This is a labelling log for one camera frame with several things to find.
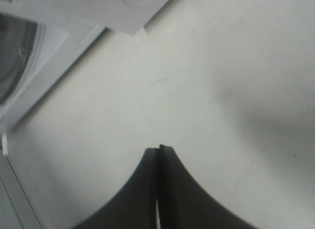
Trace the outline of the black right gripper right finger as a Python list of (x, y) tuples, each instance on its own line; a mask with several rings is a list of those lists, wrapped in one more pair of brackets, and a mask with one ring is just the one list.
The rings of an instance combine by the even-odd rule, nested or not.
[(213, 199), (187, 171), (172, 147), (160, 145), (157, 204), (163, 229), (252, 229)]

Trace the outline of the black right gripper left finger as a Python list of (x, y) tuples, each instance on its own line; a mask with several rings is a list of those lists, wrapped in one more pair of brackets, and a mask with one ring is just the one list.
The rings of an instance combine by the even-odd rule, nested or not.
[(76, 229), (155, 229), (158, 149), (148, 148), (127, 182)]

